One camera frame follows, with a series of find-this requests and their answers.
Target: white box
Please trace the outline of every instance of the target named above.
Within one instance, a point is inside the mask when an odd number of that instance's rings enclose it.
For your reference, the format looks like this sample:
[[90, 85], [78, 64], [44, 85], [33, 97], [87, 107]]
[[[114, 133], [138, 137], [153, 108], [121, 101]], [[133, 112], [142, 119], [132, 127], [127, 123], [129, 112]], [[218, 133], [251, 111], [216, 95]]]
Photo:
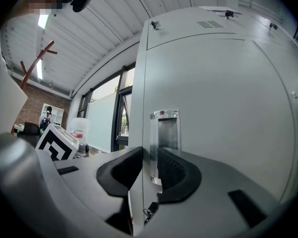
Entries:
[[79, 140], [55, 124], [49, 124], [35, 147], [48, 152], [53, 161], [72, 159], [78, 148]]

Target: ceiling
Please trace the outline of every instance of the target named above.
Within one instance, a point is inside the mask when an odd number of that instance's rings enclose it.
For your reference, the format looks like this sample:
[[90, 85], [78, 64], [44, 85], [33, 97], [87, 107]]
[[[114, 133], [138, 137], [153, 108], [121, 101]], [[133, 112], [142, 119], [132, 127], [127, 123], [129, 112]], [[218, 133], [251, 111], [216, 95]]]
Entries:
[[51, 40], [43, 58], [43, 81], [36, 72], [32, 81], [69, 95], [86, 80], [86, 75], [116, 49], [140, 35], [144, 22], [154, 16], [190, 6], [223, 6], [222, 0], [91, 0], [75, 13], [67, 5], [51, 15], [46, 28], [37, 25], [38, 15], [10, 20], [1, 31], [1, 47], [10, 69], [22, 75], [20, 61], [28, 69], [39, 51]]

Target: brick wall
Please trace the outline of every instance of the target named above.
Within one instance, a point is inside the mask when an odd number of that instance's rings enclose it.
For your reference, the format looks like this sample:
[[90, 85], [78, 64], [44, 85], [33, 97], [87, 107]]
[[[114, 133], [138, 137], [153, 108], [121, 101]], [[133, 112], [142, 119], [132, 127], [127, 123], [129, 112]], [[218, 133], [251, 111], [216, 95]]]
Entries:
[[[13, 79], [18, 85], [20, 85], [20, 80], [16, 78]], [[66, 128], [69, 109], [71, 105], [70, 100], [62, 98], [53, 93], [46, 92], [30, 84], [26, 84], [24, 93], [27, 95], [28, 99], [15, 121], [16, 124], [24, 124], [24, 122], [26, 121], [38, 124], [43, 104], [46, 103], [51, 106], [64, 109], [62, 127]]]

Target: window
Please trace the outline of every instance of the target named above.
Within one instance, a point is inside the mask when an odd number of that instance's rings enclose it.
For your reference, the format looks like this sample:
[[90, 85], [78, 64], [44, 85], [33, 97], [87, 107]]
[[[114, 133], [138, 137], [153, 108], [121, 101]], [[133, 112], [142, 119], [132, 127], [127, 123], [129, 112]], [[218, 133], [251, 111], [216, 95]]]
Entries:
[[130, 117], [130, 105], [131, 105], [131, 94], [123, 94], [121, 96], [121, 112], [119, 117], [121, 119], [121, 128], [118, 131], [118, 136], [128, 137], [129, 136], [129, 117]]
[[117, 91], [118, 83], [119, 83], [120, 76], [117, 76], [113, 78], [112, 80], [109, 80], [107, 83], [101, 85], [97, 89], [93, 91], [93, 94], [91, 96], [90, 102], [94, 102], [96, 100], [100, 100], [101, 98], [104, 98], [112, 93], [115, 93]]
[[82, 96], [77, 117], [90, 121], [87, 142], [99, 151], [109, 153], [128, 146], [135, 65], [123, 66]]
[[134, 84], [135, 65], [123, 67], [122, 80], [118, 86], [118, 102], [115, 115], [115, 123], [113, 127], [113, 142], [112, 151], [118, 151], [124, 149], [124, 146], [128, 146], [129, 138], [129, 120], [130, 120], [130, 108], [131, 97]]

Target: fluorescent light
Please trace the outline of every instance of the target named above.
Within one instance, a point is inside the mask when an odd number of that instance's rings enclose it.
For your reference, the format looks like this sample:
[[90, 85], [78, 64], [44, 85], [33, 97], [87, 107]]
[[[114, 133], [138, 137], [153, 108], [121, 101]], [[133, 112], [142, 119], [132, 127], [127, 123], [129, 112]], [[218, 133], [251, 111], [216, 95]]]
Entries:
[[43, 75], [42, 75], [42, 60], [41, 59], [36, 64], [36, 72], [38, 74], [38, 78], [43, 79]]
[[46, 23], [48, 22], [48, 15], [40, 15], [38, 26], [42, 27], [43, 29], [46, 27]]

